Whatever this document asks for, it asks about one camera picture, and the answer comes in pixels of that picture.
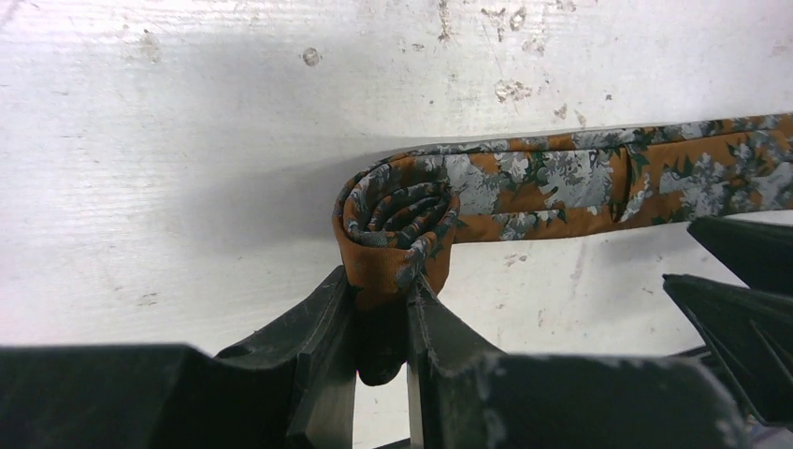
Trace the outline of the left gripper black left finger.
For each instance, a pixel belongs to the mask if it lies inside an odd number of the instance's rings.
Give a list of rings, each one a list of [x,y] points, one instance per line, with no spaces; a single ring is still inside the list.
[[[5,347],[5,448],[349,448],[353,301],[335,268],[207,355],[184,344]]]

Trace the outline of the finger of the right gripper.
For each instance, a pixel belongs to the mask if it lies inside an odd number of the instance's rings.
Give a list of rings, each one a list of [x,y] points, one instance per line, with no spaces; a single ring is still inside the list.
[[[704,217],[687,232],[748,287],[792,294],[790,225]]]
[[[766,426],[791,428],[792,297],[690,275],[665,275],[663,289],[739,403]]]

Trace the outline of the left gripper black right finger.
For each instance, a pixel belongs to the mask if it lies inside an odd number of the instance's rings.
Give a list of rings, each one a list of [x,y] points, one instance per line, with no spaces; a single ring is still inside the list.
[[[680,357],[508,354],[443,306],[407,298],[413,448],[748,448],[742,414]]]

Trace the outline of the orange floral necktie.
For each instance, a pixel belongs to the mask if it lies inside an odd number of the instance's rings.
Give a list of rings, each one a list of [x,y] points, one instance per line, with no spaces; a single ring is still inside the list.
[[[369,386],[405,363],[405,304],[456,243],[565,239],[792,206],[792,116],[436,144],[353,176],[331,216]]]

